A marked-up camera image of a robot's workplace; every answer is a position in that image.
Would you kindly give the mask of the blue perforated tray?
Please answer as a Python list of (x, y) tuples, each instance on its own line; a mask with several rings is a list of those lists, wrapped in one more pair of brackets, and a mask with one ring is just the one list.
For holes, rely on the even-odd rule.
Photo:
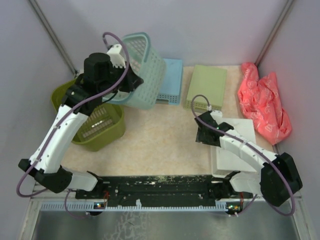
[(179, 105), (183, 81), (183, 61), (165, 58), (166, 72), (156, 99), (157, 104)]

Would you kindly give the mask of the light green perforated tray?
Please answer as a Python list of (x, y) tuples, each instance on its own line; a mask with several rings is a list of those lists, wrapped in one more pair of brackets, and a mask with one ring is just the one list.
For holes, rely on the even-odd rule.
[(207, 100), (197, 97), (193, 103), (194, 109), (198, 112), (206, 111), (207, 103), (210, 103), (213, 110), (220, 111), (223, 106), (226, 80), (226, 69), (197, 64), (193, 69), (184, 108), (190, 110), (193, 97), (204, 95)]

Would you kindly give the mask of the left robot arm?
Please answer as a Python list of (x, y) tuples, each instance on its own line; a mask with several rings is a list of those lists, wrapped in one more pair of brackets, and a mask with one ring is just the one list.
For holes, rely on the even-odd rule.
[(104, 186), (92, 173), (76, 172), (62, 167), (61, 162), (74, 136), (94, 110), (103, 104), (103, 97), (118, 89), (134, 91), (143, 80), (130, 67), (130, 55), (113, 52), (92, 53), (84, 61), (84, 72), (67, 88), (57, 115), (48, 133), (34, 154), (21, 159), (18, 167), (24, 174), (16, 193), (27, 176), (53, 193), (66, 189), (84, 190), (97, 199)]

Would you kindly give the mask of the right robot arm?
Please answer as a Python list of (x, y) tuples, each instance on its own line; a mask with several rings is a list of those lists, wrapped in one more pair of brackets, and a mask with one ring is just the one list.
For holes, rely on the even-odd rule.
[(225, 177), (227, 182), (223, 185), (223, 192), (227, 197), (235, 198), (240, 192), (246, 192), (261, 195), (270, 205), (279, 207), (292, 200), (303, 187), (290, 154), (277, 154), (259, 147), (227, 122), (217, 123), (209, 111), (194, 120), (198, 125), (198, 143), (226, 150), (255, 170), (254, 173), (245, 173), (236, 169)]

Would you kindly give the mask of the teal perforated basket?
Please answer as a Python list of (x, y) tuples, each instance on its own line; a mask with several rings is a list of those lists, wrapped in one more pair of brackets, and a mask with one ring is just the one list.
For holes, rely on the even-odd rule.
[(109, 103), (149, 110), (155, 105), (160, 93), (166, 74), (166, 63), (152, 47), (151, 39), (145, 32), (127, 34), (122, 38), (122, 42), (128, 50), (131, 69), (143, 79), (143, 83), (130, 93), (118, 91)]

